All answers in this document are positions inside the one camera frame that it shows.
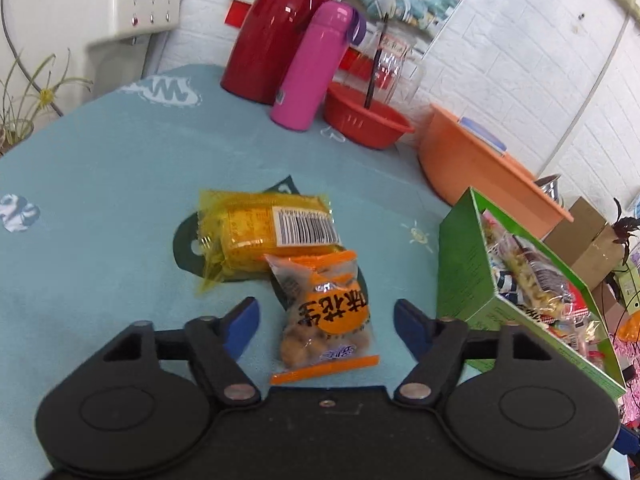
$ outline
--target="barcode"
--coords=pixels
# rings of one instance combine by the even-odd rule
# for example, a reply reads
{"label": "barcode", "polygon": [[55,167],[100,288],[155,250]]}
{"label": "barcode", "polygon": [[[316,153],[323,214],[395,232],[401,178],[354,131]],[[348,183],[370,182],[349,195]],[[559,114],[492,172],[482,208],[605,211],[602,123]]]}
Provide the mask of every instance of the barcode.
{"label": "barcode", "polygon": [[331,215],[322,211],[274,207],[273,223],[278,247],[340,243]]}

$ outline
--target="white appliance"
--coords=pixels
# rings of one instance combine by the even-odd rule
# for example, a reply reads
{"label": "white appliance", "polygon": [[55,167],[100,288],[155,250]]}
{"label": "white appliance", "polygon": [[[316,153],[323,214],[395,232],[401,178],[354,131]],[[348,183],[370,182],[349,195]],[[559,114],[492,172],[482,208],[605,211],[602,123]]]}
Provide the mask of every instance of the white appliance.
{"label": "white appliance", "polygon": [[[28,72],[54,53],[51,80],[57,81],[70,52],[67,75],[94,82],[91,93],[76,85],[60,89],[56,104],[66,113],[140,79],[149,36],[177,27],[180,0],[4,0],[4,15]],[[40,86],[47,75],[37,79]]]}

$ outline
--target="blue tablecloth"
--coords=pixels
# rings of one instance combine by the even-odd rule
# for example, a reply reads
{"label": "blue tablecloth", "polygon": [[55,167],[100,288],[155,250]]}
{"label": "blue tablecloth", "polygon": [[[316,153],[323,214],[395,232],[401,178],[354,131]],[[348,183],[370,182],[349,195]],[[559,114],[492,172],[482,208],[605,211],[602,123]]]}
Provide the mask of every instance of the blue tablecloth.
{"label": "blue tablecloth", "polygon": [[[329,196],[367,280],[382,361],[304,385],[393,389],[414,366],[391,311],[407,298],[435,314],[438,224],[449,210],[415,152],[368,150],[321,121],[304,134],[284,130],[267,107],[220,89],[221,73],[185,66],[133,84],[0,159],[0,196],[41,211],[27,231],[0,228],[0,479],[48,471],[33,431],[40,399],[133,320],[180,328],[255,296],[262,320],[239,363],[266,392],[284,324],[269,283],[226,283],[196,296],[198,279],[174,261],[174,232],[203,188],[255,192],[290,175],[301,193]],[[628,478],[620,455],[610,462]]]}

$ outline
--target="white brick wall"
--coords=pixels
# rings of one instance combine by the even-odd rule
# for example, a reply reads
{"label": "white brick wall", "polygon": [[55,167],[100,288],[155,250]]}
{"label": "white brick wall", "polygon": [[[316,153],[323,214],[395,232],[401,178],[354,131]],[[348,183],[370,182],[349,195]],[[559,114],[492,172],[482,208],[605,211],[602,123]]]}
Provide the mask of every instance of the white brick wall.
{"label": "white brick wall", "polygon": [[[184,0],[161,69],[225,64],[237,35],[223,23],[227,9],[228,0]],[[465,0],[433,45],[416,97],[398,107],[416,121],[429,102],[472,117],[538,172],[587,98],[622,25],[612,0]],[[555,164],[569,203],[584,195],[608,216],[612,196],[625,204],[640,187],[633,164],[640,158],[636,66],[640,40],[630,27]]]}

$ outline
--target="red thermos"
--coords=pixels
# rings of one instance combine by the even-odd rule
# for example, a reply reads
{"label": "red thermos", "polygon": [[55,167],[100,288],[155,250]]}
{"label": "red thermos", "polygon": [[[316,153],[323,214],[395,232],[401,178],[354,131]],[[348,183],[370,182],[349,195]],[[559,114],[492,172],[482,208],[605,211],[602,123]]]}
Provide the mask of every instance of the red thermos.
{"label": "red thermos", "polygon": [[255,0],[244,19],[220,84],[272,105],[318,7],[329,0]]}

